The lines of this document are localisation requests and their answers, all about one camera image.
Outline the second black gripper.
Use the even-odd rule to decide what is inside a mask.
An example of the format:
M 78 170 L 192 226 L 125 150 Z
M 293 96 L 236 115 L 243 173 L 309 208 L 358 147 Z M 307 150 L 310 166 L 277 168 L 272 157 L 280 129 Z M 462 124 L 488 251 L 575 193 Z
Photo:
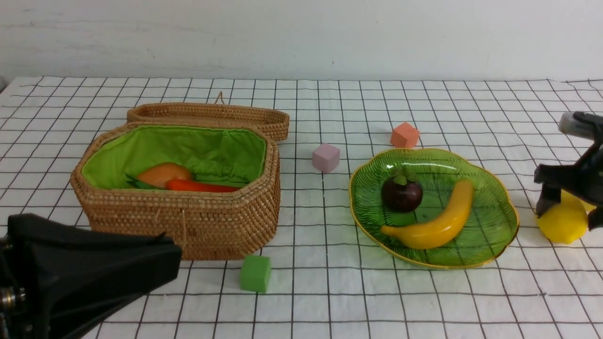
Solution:
M 534 182 L 541 184 L 535 215 L 542 217 L 561 202 L 561 191 L 596 206 L 587 215 L 588 230 L 603 227 L 602 142 L 594 142 L 572 165 L 540 164 L 534 172 Z

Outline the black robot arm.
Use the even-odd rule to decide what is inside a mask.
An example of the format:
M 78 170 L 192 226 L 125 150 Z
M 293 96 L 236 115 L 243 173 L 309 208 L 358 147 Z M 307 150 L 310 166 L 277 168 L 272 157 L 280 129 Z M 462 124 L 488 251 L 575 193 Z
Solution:
M 266 293 L 239 288 L 241 261 L 177 264 L 159 232 L 111 249 L 47 241 L 56 223 L 86 225 L 68 171 L 84 145 L 1 148 L 3 339 L 600 339 L 602 231 L 553 245 L 536 228 L 539 162 L 572 161 L 565 137 L 504 133 L 422 137 L 495 173 L 521 226 L 495 262 L 428 271 L 394 259 L 353 225 L 351 172 L 386 146 L 362 134 L 336 146 L 334 174 L 311 167 L 315 144 L 281 146 L 277 235 Z

